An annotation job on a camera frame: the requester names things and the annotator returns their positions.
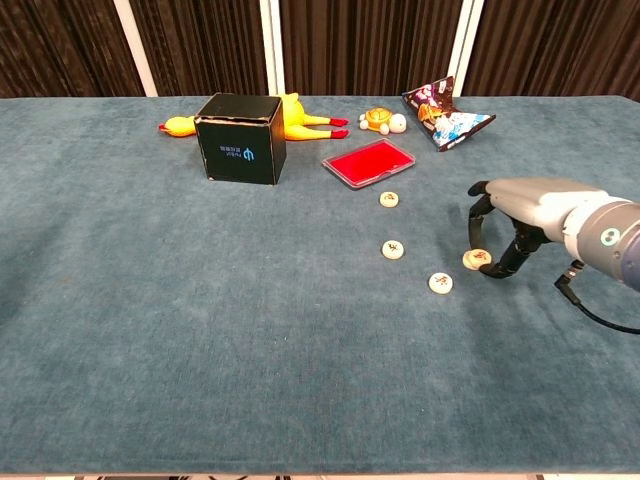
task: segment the yellow toy turtle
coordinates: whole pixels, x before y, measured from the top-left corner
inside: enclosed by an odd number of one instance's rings
[[[391,113],[391,110],[385,107],[376,107],[367,110],[366,113],[360,115],[361,130],[373,130],[380,132],[382,135],[391,133],[402,133],[407,129],[407,119],[401,113]]]

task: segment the round game piece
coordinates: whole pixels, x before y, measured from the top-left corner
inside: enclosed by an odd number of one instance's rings
[[[404,255],[404,247],[397,240],[389,240],[382,245],[382,254],[389,260],[398,260]]]
[[[465,257],[467,257],[467,262],[471,266],[471,270],[478,270],[482,265],[491,263],[491,254],[486,250],[482,250],[480,248],[469,250],[467,253],[465,253]]]
[[[429,288],[435,293],[446,295],[453,288],[453,278],[446,273],[438,272],[429,278]]]
[[[382,192],[380,194],[380,205],[393,208],[398,205],[398,194],[393,192]]]

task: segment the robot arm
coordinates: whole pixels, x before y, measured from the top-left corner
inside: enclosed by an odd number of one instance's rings
[[[482,222],[495,208],[511,218],[516,235],[496,264],[480,271],[505,278],[540,245],[563,243],[575,259],[640,291],[640,204],[561,178],[508,178],[478,182],[482,195],[469,210],[469,242],[483,248]]]

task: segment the printed logo on box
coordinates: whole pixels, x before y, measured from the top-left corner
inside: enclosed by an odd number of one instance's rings
[[[244,151],[242,151],[240,147],[227,147],[221,145],[220,151],[224,152],[227,157],[244,158],[248,162],[255,160],[255,156],[249,148],[245,148]]]

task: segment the dark curtain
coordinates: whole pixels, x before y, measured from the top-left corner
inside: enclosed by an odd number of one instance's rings
[[[640,0],[487,0],[463,94],[640,100]]]
[[[0,96],[144,95],[112,0],[0,2]]]
[[[158,95],[268,93],[260,0],[131,0]]]
[[[280,0],[287,91],[398,95],[446,76],[462,0]]]

